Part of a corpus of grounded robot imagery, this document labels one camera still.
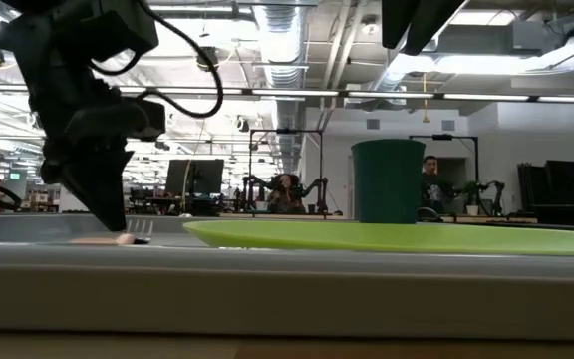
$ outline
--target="white wall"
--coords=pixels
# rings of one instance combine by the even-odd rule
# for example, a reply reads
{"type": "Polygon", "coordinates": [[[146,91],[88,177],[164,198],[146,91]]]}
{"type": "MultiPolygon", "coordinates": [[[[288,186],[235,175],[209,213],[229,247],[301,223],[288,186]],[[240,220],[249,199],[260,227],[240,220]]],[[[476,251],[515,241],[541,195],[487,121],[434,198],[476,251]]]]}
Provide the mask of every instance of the white wall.
{"type": "Polygon", "coordinates": [[[64,186],[61,186],[61,194],[59,197],[59,212],[67,210],[81,210],[88,211],[88,208],[83,203],[70,193],[64,186]]]}
{"type": "MultiPolygon", "coordinates": [[[[308,109],[308,127],[315,128],[318,110],[308,109]]],[[[329,180],[327,206],[329,211],[341,210],[348,213],[350,204],[350,155],[351,146],[362,141],[376,139],[406,139],[409,135],[442,134],[441,120],[455,120],[457,131],[452,135],[465,136],[468,133],[468,120],[459,116],[455,110],[430,111],[429,124],[423,123],[424,112],[416,111],[376,111],[365,113],[358,110],[338,110],[332,116],[325,131],[324,171],[323,176],[329,180]],[[366,119],[380,119],[381,129],[367,130],[366,119]]],[[[463,144],[453,142],[423,141],[427,144],[426,154],[443,158],[472,159],[472,153],[463,144]]],[[[311,183],[319,175],[319,149],[310,141],[303,144],[301,171],[304,184],[311,183]]],[[[312,192],[305,202],[314,204],[316,194],[312,192]]]]}
{"type": "Polygon", "coordinates": [[[574,105],[493,104],[471,115],[468,128],[480,136],[480,179],[506,183],[509,212],[521,209],[518,164],[574,161],[574,105]]]}

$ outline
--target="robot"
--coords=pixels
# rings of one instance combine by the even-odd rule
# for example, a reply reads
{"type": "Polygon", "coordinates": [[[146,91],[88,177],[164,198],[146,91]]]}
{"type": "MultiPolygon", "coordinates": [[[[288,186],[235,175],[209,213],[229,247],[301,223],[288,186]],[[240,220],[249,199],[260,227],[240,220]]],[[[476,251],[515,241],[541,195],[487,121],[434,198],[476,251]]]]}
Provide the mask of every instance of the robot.
{"type": "Polygon", "coordinates": [[[281,195],[281,194],[285,194],[288,192],[289,198],[292,201],[300,201],[302,203],[302,198],[305,198],[307,195],[309,195],[309,193],[311,193],[311,191],[314,188],[318,189],[318,200],[316,202],[316,206],[318,207],[318,213],[327,213],[328,212],[328,208],[327,208],[327,202],[326,202],[326,193],[327,193],[327,179],[315,179],[311,185],[309,185],[307,188],[304,188],[301,184],[300,184],[300,179],[298,178],[298,176],[295,175],[289,175],[289,174],[283,174],[283,175],[278,175],[275,176],[271,179],[270,182],[266,182],[263,179],[260,179],[254,175],[251,175],[249,177],[245,177],[243,178],[243,192],[242,192],[242,202],[241,202],[241,208],[244,210],[250,209],[252,207],[252,204],[254,203],[254,186],[256,184],[258,184],[261,188],[267,188],[269,190],[272,191],[272,194],[270,194],[270,205],[268,207],[270,212],[273,213],[280,213],[280,214],[286,214],[286,212],[283,212],[282,210],[280,210],[279,208],[272,206],[271,204],[271,196],[274,194],[277,195],[281,195]],[[289,187],[286,187],[282,181],[283,177],[289,177],[290,179],[290,185],[289,187]]]}
{"type": "Polygon", "coordinates": [[[0,26],[0,50],[11,51],[29,91],[29,103],[46,133],[41,177],[61,183],[110,231],[124,231],[122,172],[132,153],[127,138],[154,142],[165,132],[158,96],[182,113],[206,118],[223,101],[221,80],[209,57],[187,35],[155,14],[145,0],[3,0],[21,13],[0,26]],[[120,75],[158,45],[155,22],[181,37],[212,73],[217,101],[195,113],[154,89],[135,98],[96,79],[93,69],[120,75]],[[119,71],[100,68],[125,50],[133,59],[119,71]]]}

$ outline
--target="lime green plate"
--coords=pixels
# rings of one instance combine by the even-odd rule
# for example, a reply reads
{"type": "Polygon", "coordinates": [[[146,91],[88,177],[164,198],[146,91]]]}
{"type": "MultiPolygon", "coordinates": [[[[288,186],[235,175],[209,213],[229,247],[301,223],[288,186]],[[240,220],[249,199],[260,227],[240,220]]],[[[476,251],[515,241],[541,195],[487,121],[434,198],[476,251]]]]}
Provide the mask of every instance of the lime green plate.
{"type": "Polygon", "coordinates": [[[574,255],[574,232],[472,225],[214,220],[185,229],[213,247],[574,255]]]}

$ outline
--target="metal frame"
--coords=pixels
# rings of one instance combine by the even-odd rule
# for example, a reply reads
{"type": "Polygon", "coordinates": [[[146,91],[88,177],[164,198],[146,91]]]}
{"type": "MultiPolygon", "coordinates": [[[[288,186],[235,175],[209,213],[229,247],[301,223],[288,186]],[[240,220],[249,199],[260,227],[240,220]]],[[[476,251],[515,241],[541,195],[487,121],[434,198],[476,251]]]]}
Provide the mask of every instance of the metal frame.
{"type": "MultiPolygon", "coordinates": [[[[323,180],[323,132],[321,130],[291,130],[291,129],[278,129],[278,130],[250,130],[249,131],[249,176],[252,177],[252,164],[253,164],[253,147],[254,147],[254,135],[257,133],[262,134],[276,134],[276,135],[306,135],[306,134],[318,134],[320,138],[319,145],[319,160],[320,160],[320,167],[319,167],[319,174],[318,180],[322,182],[323,180]]],[[[320,194],[320,187],[318,187],[318,198],[321,197],[320,194]]]]}
{"type": "Polygon", "coordinates": [[[475,155],[475,181],[479,182],[479,137],[478,136],[452,136],[452,135],[410,135],[409,140],[430,139],[433,141],[472,140],[475,155]]]}
{"type": "MultiPolygon", "coordinates": [[[[216,96],[216,89],[206,87],[174,87],[152,86],[165,95],[180,98],[200,97],[209,100],[216,96]]],[[[118,86],[124,95],[139,95],[147,90],[141,86],[118,86]]],[[[24,84],[0,84],[0,92],[27,94],[24,84]]],[[[306,89],[249,89],[225,88],[227,99],[257,100],[270,99],[306,99],[306,98],[336,98],[336,99],[416,99],[432,101],[475,101],[475,102],[506,102],[506,103],[536,103],[536,104],[574,104],[574,96],[548,95],[508,95],[508,94],[457,94],[457,93],[425,93],[425,92],[376,92],[376,91],[347,91],[347,90],[306,90],[306,89]]]]}

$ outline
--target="desk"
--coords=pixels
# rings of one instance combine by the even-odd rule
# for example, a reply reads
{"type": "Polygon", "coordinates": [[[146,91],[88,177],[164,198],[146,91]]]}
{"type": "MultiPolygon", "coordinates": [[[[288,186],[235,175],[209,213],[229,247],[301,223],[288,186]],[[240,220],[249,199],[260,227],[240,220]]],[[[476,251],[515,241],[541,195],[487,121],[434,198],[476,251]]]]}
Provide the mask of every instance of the desk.
{"type": "Polygon", "coordinates": [[[534,205],[533,208],[539,210],[572,210],[574,211],[574,204],[538,204],[534,205]]]}
{"type": "Polygon", "coordinates": [[[528,223],[537,224],[537,218],[526,217],[489,217],[483,215],[458,215],[457,217],[451,215],[441,215],[440,219],[444,223],[528,223]]]}
{"type": "Polygon", "coordinates": [[[288,220],[345,220],[341,215],[318,214],[260,214],[260,213],[222,213],[221,218],[237,219],[288,219],[288,220]]]}

